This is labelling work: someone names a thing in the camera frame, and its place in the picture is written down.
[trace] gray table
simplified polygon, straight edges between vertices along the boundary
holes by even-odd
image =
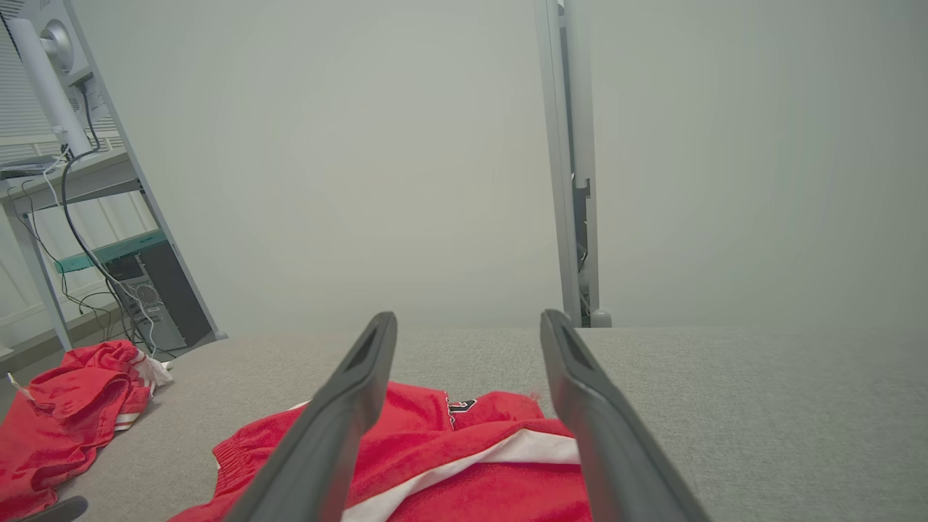
[[[68,336],[68,326],[64,314],[61,313],[55,283],[43,259],[42,247],[36,240],[35,225],[30,216],[33,212],[54,207],[56,197],[59,201],[61,200],[62,172],[63,168],[60,167],[48,174],[48,180],[54,192],[41,177],[26,182],[24,186],[24,180],[21,178],[0,182],[0,204],[3,205],[4,213],[9,219],[17,245],[25,258],[26,267],[42,299],[42,304],[51,318],[58,340],[65,350],[70,350],[72,344]],[[158,221],[158,214],[152,209],[151,201],[143,191],[141,181],[135,174],[129,155],[125,151],[100,152],[88,156],[78,161],[68,173],[69,204],[134,191],[141,191],[152,217]],[[209,312],[206,314],[210,323],[213,324]]]
[[[307,400],[356,333],[229,339],[175,364],[176,383],[61,492],[88,521],[164,520],[207,502],[212,447]],[[928,517],[928,332],[585,330],[716,522],[916,521]],[[540,392],[535,330],[411,332],[392,378],[451,400]]]

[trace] red clothing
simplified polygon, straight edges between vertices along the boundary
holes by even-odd
[[[213,450],[213,500],[173,522],[219,521],[303,412],[241,428]],[[590,520],[570,432],[530,398],[493,392],[449,404],[445,392],[390,383],[361,438],[342,521]]]
[[[53,488],[80,475],[110,443],[117,422],[135,419],[149,390],[135,365],[145,359],[128,341],[67,352],[13,399],[0,425],[0,520],[55,503]]]

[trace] black cable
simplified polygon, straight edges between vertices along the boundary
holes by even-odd
[[[16,49],[16,56],[19,57],[19,61],[22,61],[22,55],[19,53],[19,46],[16,45],[16,40],[13,39],[13,33],[9,30],[9,25],[6,24],[6,17],[3,16],[3,11],[0,11],[0,20],[3,21],[3,26],[6,27],[6,34],[9,35],[9,41],[13,43],[13,48]]]
[[[107,285],[110,287],[110,290],[113,292],[113,297],[116,298],[121,304],[123,304],[123,307],[124,307],[124,303],[122,302],[122,300],[119,300],[119,297],[114,292],[116,285],[120,283],[116,281],[106,271],[106,269],[104,269],[97,262],[97,259],[90,252],[90,249],[87,247],[86,243],[84,243],[84,238],[81,237],[81,234],[77,231],[77,228],[74,226],[74,221],[73,219],[71,219],[71,212],[68,210],[68,195],[67,195],[68,173],[71,171],[71,168],[74,166],[75,163],[77,163],[78,160],[82,159],[85,156],[89,156],[90,154],[94,154],[100,151],[100,141],[97,138],[97,131],[94,130],[94,124],[90,119],[90,102],[87,99],[87,92],[84,90],[83,85],[78,85],[78,90],[81,91],[81,96],[84,97],[84,112],[87,116],[87,123],[90,126],[90,132],[94,136],[94,141],[97,143],[97,147],[93,150],[84,152],[83,154],[78,154],[73,159],[68,161],[67,164],[65,164],[64,171],[61,173],[61,208],[64,210],[64,216],[65,216],[65,219],[68,221],[68,227],[71,229],[71,234],[73,234],[74,239],[77,240],[77,244],[81,247],[81,250],[83,250],[84,253],[87,255],[87,258],[94,265],[94,267],[100,272],[103,278],[107,281]],[[135,321],[132,319],[132,313],[129,311],[128,308],[125,311],[126,311],[126,314],[129,316],[129,321],[132,323],[133,335],[135,335]],[[157,349],[157,347],[149,346],[148,348],[149,348],[149,351],[151,351],[151,355],[154,355],[154,351]]]
[[[111,295],[111,294],[110,294],[109,292],[94,292],[94,293],[92,293],[92,294],[87,294],[87,295],[85,295],[84,298],[82,298],[81,301],[77,304],[77,311],[78,311],[78,313],[83,314],[83,313],[84,313],[84,307],[92,308],[90,305],[86,305],[86,304],[84,303],[84,301],[86,301],[87,299],[93,297],[94,295]],[[109,341],[109,339],[112,338],[112,323],[113,323],[112,315],[109,315],[109,318],[110,318],[110,319],[107,321],[107,328],[106,328],[106,330],[105,330],[105,332],[104,332],[104,335],[103,335],[105,341]],[[121,308],[121,307],[120,307],[120,320],[122,320],[122,308]]]
[[[110,289],[110,293],[115,296],[116,288],[110,285],[109,280],[106,280],[106,283],[107,283],[107,288]],[[132,319],[132,312],[129,311],[129,308],[124,305],[124,303],[119,297],[116,297],[116,299],[117,299],[117,302],[120,303],[120,324],[122,325],[122,334],[125,335],[125,338],[128,339],[130,343],[134,343],[135,342],[135,320]],[[132,333],[129,333],[129,331],[125,327],[125,317],[129,318],[129,324],[132,325]]]
[[[133,339],[129,335],[128,329],[125,326],[125,314],[122,313],[122,307],[119,308],[119,311],[120,311],[119,324],[120,326],[122,326],[122,332],[120,333],[119,331],[117,331],[113,335],[109,335],[106,339],[103,340],[104,342],[112,341],[113,339],[116,339],[116,338],[126,339],[127,341],[134,342]]]
[[[34,224],[35,223],[35,205],[32,200],[32,195],[29,193],[29,191],[26,190],[26,184],[29,183],[30,181],[35,181],[35,180],[27,179],[23,181],[21,184],[19,184],[19,190],[24,194],[26,198],[29,199],[29,213],[30,215],[32,215],[32,222]],[[10,194],[11,190],[13,190],[12,185],[10,185],[10,187],[6,189],[6,196],[10,198],[10,200],[15,201],[12,195]],[[33,227],[30,227],[25,221],[23,221],[22,216],[19,214],[19,212],[16,213],[16,218],[22,224],[22,226],[26,228],[27,231],[29,231],[30,235],[32,235],[32,237],[35,238],[35,241],[39,243],[39,246],[42,247],[42,250],[45,252],[45,255],[51,258],[51,260],[55,262],[55,265],[58,266],[58,272],[61,272],[61,293],[64,294],[64,296],[72,303],[77,303],[78,311],[80,311],[81,302],[75,299],[72,295],[68,293],[68,280],[64,277],[64,268],[61,265],[61,262],[58,261],[58,259],[54,257],[51,252],[48,252],[48,247],[45,246],[45,242],[42,241],[42,237],[39,235],[38,225],[33,225]],[[110,325],[112,324],[112,317],[110,317],[110,321],[108,321],[107,327],[104,329],[103,323],[100,322],[99,316],[97,315],[98,311],[106,313],[106,314],[109,314],[109,312],[107,312],[106,310],[102,308],[91,307],[90,305],[84,305],[84,306],[91,310],[94,310],[94,322],[97,323],[97,326],[100,327],[100,330],[106,330],[107,334],[109,334]]]

